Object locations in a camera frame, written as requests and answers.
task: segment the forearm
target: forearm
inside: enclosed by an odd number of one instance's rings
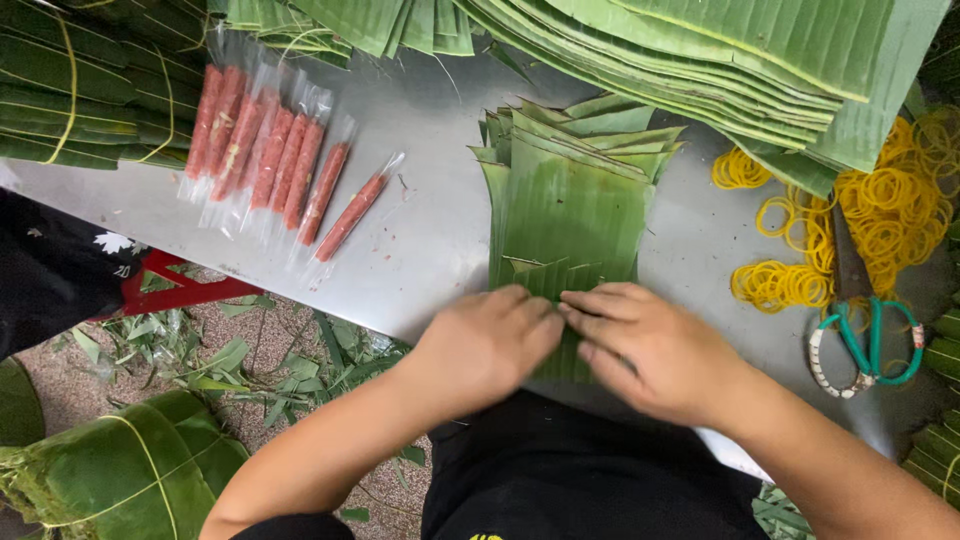
[[[822,538],[947,538],[960,514],[792,392],[752,370],[718,428],[744,448]]]
[[[278,515],[336,509],[377,463],[441,422],[438,414],[401,362],[254,454],[220,496],[201,538],[230,538]]]

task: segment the red plastic stool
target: red plastic stool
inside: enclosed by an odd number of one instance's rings
[[[140,271],[132,278],[125,280],[121,285],[126,302],[124,306],[113,315],[90,320],[109,319],[117,315],[129,317],[175,307],[195,306],[196,304],[216,302],[227,298],[264,293],[262,288],[241,282],[235,278],[227,277],[220,282],[199,283],[167,268],[184,262],[186,261],[182,258],[154,248],[149,255],[140,261]],[[143,273],[148,270],[179,286],[154,292],[141,291],[140,285],[143,283]]]

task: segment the human hand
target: human hand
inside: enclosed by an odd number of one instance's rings
[[[443,419],[458,418],[516,391],[563,330],[550,301],[509,285],[441,311],[395,370],[416,381]]]
[[[762,376],[707,323],[639,285],[603,283],[561,300],[597,379],[650,416],[720,429],[738,393],[749,394],[744,385]]]

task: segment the pile of rubber bands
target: pile of rubber bands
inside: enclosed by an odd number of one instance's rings
[[[713,181],[724,189],[759,187],[771,176],[739,149],[713,166]],[[873,173],[848,171],[837,178],[833,204],[843,207],[878,297],[893,299],[898,272],[927,261],[947,232],[953,215],[950,200],[958,194],[960,109],[954,106],[937,109],[913,125],[899,117]],[[784,212],[782,226],[773,231],[763,227],[770,208]],[[731,277],[733,296],[764,313],[791,306],[826,309],[834,296],[831,209],[830,202],[794,186],[786,188],[785,196],[764,202],[756,215],[757,230],[782,236],[804,254],[804,263],[768,260],[738,268]],[[796,236],[797,225],[803,238]]]

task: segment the scissor blade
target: scissor blade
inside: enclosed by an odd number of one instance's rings
[[[856,244],[850,235],[850,226],[843,214],[840,203],[833,205],[833,243],[836,246],[836,282],[837,300],[846,302],[852,298],[870,298],[874,296],[874,287],[870,285],[870,274],[863,257],[856,252]]]

